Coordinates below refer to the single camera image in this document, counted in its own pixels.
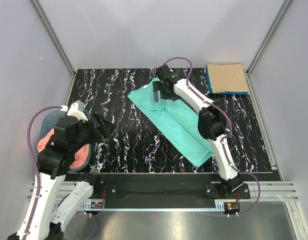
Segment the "teal t-shirt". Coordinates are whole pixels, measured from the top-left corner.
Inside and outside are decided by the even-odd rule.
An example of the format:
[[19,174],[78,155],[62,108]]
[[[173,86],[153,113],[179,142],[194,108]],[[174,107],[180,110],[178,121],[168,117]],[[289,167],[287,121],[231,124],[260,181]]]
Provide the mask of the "teal t-shirt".
[[195,167],[201,167],[214,155],[211,145],[198,131],[199,116],[182,100],[154,101],[153,83],[133,90],[128,98]]

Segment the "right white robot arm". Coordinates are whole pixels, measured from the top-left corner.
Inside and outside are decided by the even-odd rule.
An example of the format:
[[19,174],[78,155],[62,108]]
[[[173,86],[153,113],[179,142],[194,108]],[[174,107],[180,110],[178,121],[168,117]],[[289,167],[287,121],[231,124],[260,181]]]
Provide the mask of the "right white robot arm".
[[216,103],[196,89],[181,73],[173,72],[167,64],[157,70],[159,81],[153,83],[153,99],[185,100],[198,115],[198,132],[211,145],[221,178],[219,191],[226,198],[233,198],[243,185],[239,171],[228,145],[231,121],[224,112],[224,105]]

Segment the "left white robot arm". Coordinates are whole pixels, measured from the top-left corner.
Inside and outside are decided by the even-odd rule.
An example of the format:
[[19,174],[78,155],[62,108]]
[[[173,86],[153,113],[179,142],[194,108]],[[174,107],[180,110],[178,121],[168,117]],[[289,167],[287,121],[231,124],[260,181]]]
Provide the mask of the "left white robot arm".
[[85,145],[107,139],[116,125],[98,112],[91,117],[65,115],[54,125],[54,134],[35,161],[35,182],[26,215],[19,230],[9,240],[61,240],[79,207],[88,198],[102,193],[101,178],[91,173],[78,177],[71,193],[55,207],[62,183],[75,161],[75,154]]

